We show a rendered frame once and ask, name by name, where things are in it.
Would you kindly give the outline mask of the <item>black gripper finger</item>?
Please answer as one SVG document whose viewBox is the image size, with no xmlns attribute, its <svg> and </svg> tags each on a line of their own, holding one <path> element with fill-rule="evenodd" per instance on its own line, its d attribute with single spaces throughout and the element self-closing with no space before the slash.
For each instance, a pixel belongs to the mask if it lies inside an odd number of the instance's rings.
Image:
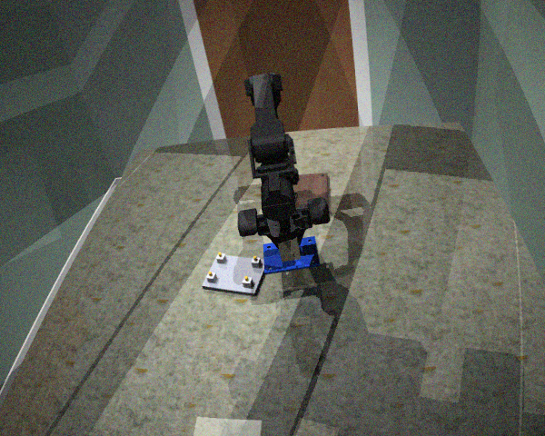
<svg viewBox="0 0 545 436">
<path fill-rule="evenodd" d="M 306 223 L 306 224 L 305 224 L 305 227 L 302 228 L 302 232 L 297 233 L 297 238 L 298 238 L 298 244 L 299 244 L 299 246 L 300 246 L 301 243 L 302 243 L 302 238 L 303 238 L 303 235 L 304 235 L 305 230 L 308 229 L 308 228 L 312 228 L 312 226 L 313 226 L 312 223 Z"/>
<path fill-rule="evenodd" d="M 273 244 L 277 247 L 277 249 L 279 249 L 278 243 L 275 243 L 275 242 L 273 241 L 273 238 L 272 238 L 272 236 L 271 236 L 270 231 L 258 233 L 258 235 L 259 235 L 259 236 L 266 235 L 266 236 L 273 242 Z"/>
</svg>

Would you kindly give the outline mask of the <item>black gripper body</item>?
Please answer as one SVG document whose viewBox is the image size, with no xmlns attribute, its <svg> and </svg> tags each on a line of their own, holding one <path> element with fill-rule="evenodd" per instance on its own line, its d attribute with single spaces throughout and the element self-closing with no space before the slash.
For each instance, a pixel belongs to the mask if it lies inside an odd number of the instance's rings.
<svg viewBox="0 0 545 436">
<path fill-rule="evenodd" d="M 315 225 L 325 224 L 330 221 L 330 215 L 326 200 L 324 197 L 307 200 L 307 204 L 301 204 L 297 207 L 294 201 L 294 211 L 302 212 L 304 223 L 313 223 Z M 256 233 L 268 232 L 263 215 L 257 215 L 256 208 L 242 210 L 238 212 L 238 231 L 240 236 L 256 235 Z"/>
</svg>

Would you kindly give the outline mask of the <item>blue board with square handle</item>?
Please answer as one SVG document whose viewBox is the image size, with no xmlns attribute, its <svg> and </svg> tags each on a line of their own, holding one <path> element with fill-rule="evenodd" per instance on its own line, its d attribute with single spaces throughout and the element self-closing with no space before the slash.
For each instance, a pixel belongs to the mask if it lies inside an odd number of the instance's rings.
<svg viewBox="0 0 545 436">
<path fill-rule="evenodd" d="M 297 237 L 289 241 L 278 243 L 278 246 L 279 249 L 277 249 L 273 243 L 263 245 L 265 274 L 285 273 L 298 269 L 320 266 L 315 236 L 302 238 L 300 246 Z"/>
</svg>

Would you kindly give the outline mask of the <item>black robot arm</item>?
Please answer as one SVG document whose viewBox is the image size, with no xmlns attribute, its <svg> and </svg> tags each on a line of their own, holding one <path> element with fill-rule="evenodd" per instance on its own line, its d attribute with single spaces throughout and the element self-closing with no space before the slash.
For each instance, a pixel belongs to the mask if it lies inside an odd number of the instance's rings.
<svg viewBox="0 0 545 436">
<path fill-rule="evenodd" d="M 302 212 L 294 211 L 299 180 L 293 139 L 278 119 L 280 74 L 258 74 L 244 80 L 245 92 L 255 106 L 256 120 L 247 141 L 253 179 L 261 178 L 262 212 L 275 243 L 295 239 L 305 227 Z M 289 155 L 288 155 L 289 153 Z M 261 164 L 255 169 L 255 162 Z M 294 196 L 294 200 L 293 200 Z"/>
</svg>

